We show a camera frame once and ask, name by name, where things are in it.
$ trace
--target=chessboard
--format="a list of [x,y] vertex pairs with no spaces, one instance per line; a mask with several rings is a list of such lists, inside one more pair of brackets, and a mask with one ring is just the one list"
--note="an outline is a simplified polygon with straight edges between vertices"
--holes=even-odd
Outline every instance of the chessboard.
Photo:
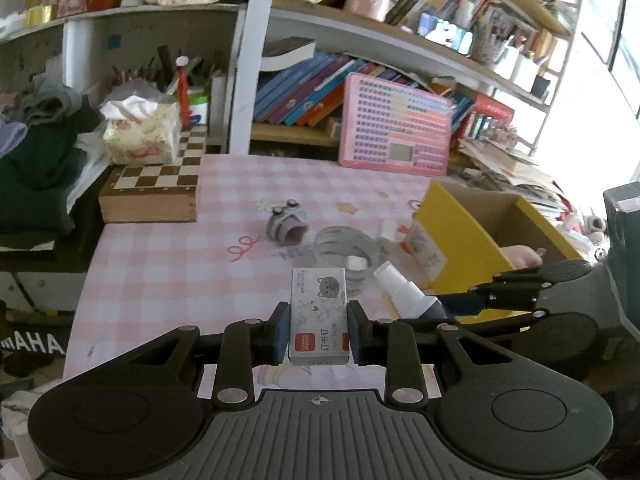
[[182,132],[173,164],[114,168],[100,192],[104,222],[195,221],[206,135],[206,126]]

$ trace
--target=purple book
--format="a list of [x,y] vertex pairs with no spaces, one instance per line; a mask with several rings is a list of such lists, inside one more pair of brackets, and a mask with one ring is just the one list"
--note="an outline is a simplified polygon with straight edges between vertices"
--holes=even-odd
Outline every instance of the purple book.
[[283,100],[282,104],[276,108],[267,117],[266,121],[269,124],[279,124],[285,117],[287,117],[291,111],[298,106],[298,104],[305,101],[315,90],[322,81],[327,79],[331,74],[340,70],[345,64],[351,61],[351,57],[346,54],[342,54],[334,61],[330,62],[324,69],[322,69],[316,76],[311,78],[305,84],[303,84],[298,90],[293,92],[290,96]]

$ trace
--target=gray ribbed panel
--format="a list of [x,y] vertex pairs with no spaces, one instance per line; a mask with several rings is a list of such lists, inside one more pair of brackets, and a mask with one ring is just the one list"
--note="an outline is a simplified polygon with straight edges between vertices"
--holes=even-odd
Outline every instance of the gray ribbed panel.
[[[318,406],[312,399],[322,396]],[[376,394],[270,390],[216,416],[187,455],[140,480],[501,480],[450,452],[423,416]],[[64,480],[49,473],[44,480]],[[602,480],[595,470],[567,480]]]

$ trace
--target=table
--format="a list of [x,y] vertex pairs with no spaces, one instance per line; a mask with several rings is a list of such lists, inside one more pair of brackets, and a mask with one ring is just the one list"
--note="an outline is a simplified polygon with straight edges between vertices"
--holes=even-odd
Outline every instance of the table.
[[[310,244],[319,230],[345,225],[377,237],[383,219],[408,226],[429,182],[318,160],[204,156],[197,222],[105,227],[76,311],[65,377],[180,325],[194,324],[207,334],[241,319],[267,319],[279,301],[290,299],[291,269],[310,266]],[[265,227],[271,205],[289,198],[309,214],[310,231],[299,247],[281,248],[266,238]],[[356,298],[372,319],[397,317],[376,283]],[[207,387],[210,395],[210,373],[201,395]],[[286,361],[256,368],[254,375],[257,393],[265,386],[382,387],[384,380],[382,368],[353,363],[312,370]]]

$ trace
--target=cat illustration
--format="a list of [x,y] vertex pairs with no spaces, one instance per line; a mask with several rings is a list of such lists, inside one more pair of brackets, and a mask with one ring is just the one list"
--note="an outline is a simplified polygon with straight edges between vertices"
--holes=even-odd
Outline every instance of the cat illustration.
[[333,276],[326,278],[318,278],[320,283],[320,292],[318,296],[321,298],[337,298],[340,293],[340,283]]

